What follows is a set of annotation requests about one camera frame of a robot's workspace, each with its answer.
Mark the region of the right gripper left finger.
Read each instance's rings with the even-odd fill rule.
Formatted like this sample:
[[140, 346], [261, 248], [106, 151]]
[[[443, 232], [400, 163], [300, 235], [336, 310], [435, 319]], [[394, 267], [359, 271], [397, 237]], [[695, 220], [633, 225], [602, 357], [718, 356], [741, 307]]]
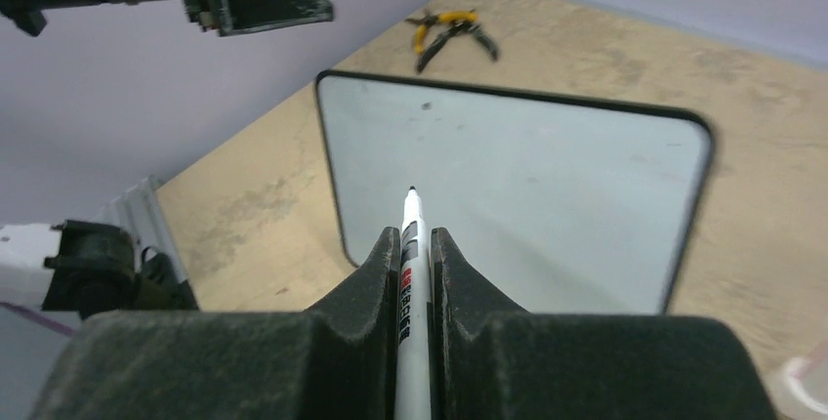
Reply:
[[389, 419], [400, 233], [297, 313], [114, 312], [84, 323], [35, 419]]

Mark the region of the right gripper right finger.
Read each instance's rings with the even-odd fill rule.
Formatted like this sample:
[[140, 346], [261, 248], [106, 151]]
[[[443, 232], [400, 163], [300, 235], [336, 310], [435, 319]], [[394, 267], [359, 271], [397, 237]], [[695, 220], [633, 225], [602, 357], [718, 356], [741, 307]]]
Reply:
[[542, 315], [432, 233], [446, 419], [772, 419], [735, 333], [682, 315]]

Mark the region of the white black marker pen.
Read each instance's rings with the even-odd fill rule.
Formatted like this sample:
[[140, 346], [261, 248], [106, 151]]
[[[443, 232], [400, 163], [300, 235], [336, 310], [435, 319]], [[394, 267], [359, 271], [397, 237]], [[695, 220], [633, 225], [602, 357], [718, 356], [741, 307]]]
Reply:
[[393, 414], [396, 419], [431, 419], [431, 232], [415, 187], [404, 198], [400, 244]]

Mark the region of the black framed whiteboard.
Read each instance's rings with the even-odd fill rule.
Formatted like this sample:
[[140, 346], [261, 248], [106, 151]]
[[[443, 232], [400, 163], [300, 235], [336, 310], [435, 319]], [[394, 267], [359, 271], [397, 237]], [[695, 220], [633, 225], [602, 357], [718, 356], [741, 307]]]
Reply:
[[716, 152], [702, 115], [343, 70], [314, 94], [353, 264], [415, 189], [426, 224], [527, 310], [667, 311]]

